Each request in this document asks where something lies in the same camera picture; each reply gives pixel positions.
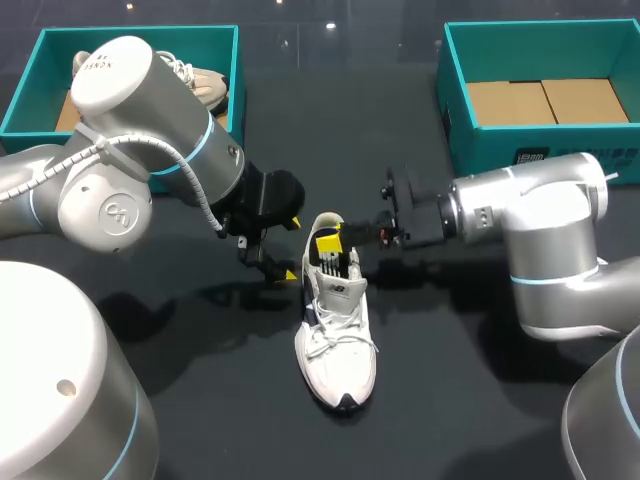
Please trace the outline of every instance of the white robotic arm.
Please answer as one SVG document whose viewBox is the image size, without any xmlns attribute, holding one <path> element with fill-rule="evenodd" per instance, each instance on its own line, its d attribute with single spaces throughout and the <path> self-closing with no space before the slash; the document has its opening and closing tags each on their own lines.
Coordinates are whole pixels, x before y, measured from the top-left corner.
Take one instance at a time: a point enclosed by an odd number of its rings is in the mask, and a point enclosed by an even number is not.
<svg viewBox="0 0 640 480">
<path fill-rule="evenodd" d="M 0 237 L 58 233 L 118 252 L 145 232 L 155 176 L 199 206 L 220 237 L 239 237 L 239 259 L 269 279 L 290 275 L 261 245 L 264 230 L 291 230 L 304 189 L 287 171 L 262 173 L 151 47 L 120 37 L 85 62 L 71 87 L 82 115 L 63 146 L 3 158 Z"/>
<path fill-rule="evenodd" d="M 594 223 L 607 211 L 608 177 L 588 153 L 502 168 L 452 182 L 438 195 L 389 174 L 393 202 L 377 224 L 345 224 L 343 244 L 382 240 L 403 249 L 458 238 L 504 240 L 518 320 L 548 341 L 621 336 L 640 324 L 640 258 L 598 259 Z"/>
</svg>

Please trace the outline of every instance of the white sneaker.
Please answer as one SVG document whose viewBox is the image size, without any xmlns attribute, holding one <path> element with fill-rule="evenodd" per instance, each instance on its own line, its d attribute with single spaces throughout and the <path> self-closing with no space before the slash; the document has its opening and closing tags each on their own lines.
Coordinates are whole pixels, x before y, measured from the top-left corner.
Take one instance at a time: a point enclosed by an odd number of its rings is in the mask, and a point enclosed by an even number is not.
<svg viewBox="0 0 640 480">
<path fill-rule="evenodd" d="M 227 83 L 224 75 L 213 70 L 193 68 L 190 63 L 178 60 L 171 52 L 156 52 L 165 61 L 182 82 L 191 89 L 207 110 L 214 110 L 227 102 Z M 80 71 L 80 67 L 91 56 L 89 52 L 80 51 L 73 57 L 72 77 Z"/>
<path fill-rule="evenodd" d="M 337 232 L 335 213 L 316 218 L 302 257 L 304 318 L 295 338 L 296 356 L 313 393 L 327 406 L 352 410 L 373 390 L 377 348 L 358 254 L 319 254 L 316 238 Z"/>
</svg>

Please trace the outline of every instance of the white shoelace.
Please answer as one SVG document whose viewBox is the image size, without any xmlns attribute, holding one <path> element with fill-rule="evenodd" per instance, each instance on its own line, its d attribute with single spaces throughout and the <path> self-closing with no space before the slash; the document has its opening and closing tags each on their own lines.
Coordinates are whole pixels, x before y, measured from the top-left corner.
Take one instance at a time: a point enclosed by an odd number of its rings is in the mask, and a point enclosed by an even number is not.
<svg viewBox="0 0 640 480">
<path fill-rule="evenodd" d="M 190 63 L 185 64 L 182 60 L 178 60 L 173 53 L 165 50 L 158 50 L 158 55 L 160 55 L 167 65 L 173 68 L 173 73 L 175 73 L 180 80 L 186 85 L 191 86 L 196 76 L 193 73 L 193 66 Z"/>
<path fill-rule="evenodd" d="M 343 315 L 322 308 L 317 299 L 314 298 L 311 305 L 308 305 L 307 308 L 314 308 L 318 313 L 319 323 L 317 327 L 311 329 L 311 338 L 315 340 L 316 336 L 320 337 L 319 345 L 316 348 L 312 350 L 307 349 L 307 358 L 312 359 L 318 357 L 340 343 L 351 342 L 364 342 L 371 345 L 376 353 L 378 352 L 376 344 L 360 333 L 362 324 L 359 316 L 359 306 L 356 307 L 352 313 Z M 334 319 L 340 319 L 342 321 L 336 326 L 333 326 L 332 320 Z"/>
</svg>

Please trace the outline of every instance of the table surface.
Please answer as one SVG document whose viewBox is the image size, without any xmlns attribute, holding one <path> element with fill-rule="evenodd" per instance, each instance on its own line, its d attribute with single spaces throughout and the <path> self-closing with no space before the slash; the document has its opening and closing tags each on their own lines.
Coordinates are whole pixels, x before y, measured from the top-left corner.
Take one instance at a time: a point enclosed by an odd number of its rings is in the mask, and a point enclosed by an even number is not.
<svg viewBox="0 0 640 480">
<path fill-rule="evenodd" d="M 387 166 L 446 185 L 434 71 L 247 75 L 247 157 L 290 169 L 307 192 L 302 231 L 269 232 L 274 255 L 299 259 L 322 211 L 355 220 L 385 208 Z M 611 192 L 597 230 L 605 259 L 640 252 L 638 198 Z M 569 479 L 562 406 L 613 345 L 526 337 L 500 246 L 405 257 L 364 249 L 376 386 L 364 411 L 338 418 L 319 408 L 298 369 L 299 285 L 265 285 L 196 209 L 156 198 L 148 234 L 119 255 L 49 235 L 3 241 L 0 255 L 63 274 L 98 305 L 152 400 L 159 480 Z"/>
</svg>

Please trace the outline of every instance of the brown cardboard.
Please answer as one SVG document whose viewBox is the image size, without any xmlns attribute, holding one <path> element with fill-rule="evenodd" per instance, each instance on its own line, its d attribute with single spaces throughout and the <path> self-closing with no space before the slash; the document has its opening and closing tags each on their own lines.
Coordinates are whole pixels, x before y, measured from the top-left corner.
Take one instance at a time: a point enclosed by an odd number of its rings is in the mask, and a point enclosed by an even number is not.
<svg viewBox="0 0 640 480">
<path fill-rule="evenodd" d="M 67 92 L 67 96 L 62 104 L 62 111 L 60 117 L 58 117 L 58 123 L 56 125 L 56 132 L 73 132 L 76 128 L 76 123 L 80 121 L 80 114 L 76 107 L 71 102 L 70 92 Z"/>
<path fill-rule="evenodd" d="M 468 83 L 467 89 L 481 126 L 556 123 L 540 82 Z"/>
<path fill-rule="evenodd" d="M 220 115 L 218 115 L 216 117 L 216 120 L 222 126 L 222 128 L 224 128 L 227 132 L 229 131 L 229 128 L 227 126 L 227 112 L 226 111 L 224 113 L 221 113 Z"/>
<path fill-rule="evenodd" d="M 467 83 L 479 125 L 512 125 L 509 82 Z"/>
<path fill-rule="evenodd" d="M 629 123 L 606 78 L 542 80 L 560 124 Z"/>
</svg>

